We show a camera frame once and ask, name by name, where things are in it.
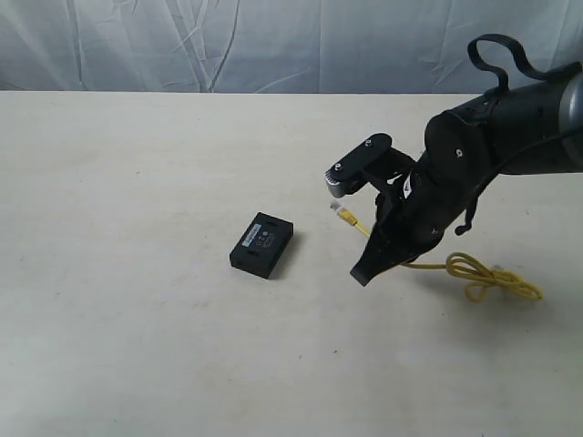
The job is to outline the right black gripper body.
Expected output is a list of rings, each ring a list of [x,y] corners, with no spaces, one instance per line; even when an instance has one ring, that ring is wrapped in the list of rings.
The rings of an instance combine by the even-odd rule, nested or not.
[[[372,242],[379,259],[414,259],[432,250],[469,202],[476,182],[466,168],[422,157],[375,200]]]

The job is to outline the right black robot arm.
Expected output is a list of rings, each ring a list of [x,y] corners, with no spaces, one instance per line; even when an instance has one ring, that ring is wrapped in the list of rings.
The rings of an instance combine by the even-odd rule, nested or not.
[[[375,134],[359,147],[382,155],[359,167],[379,192],[375,222],[351,270],[363,286],[434,249],[445,231],[472,228],[477,201],[499,175],[582,170],[582,75],[483,95],[432,117],[424,153],[412,159]]]

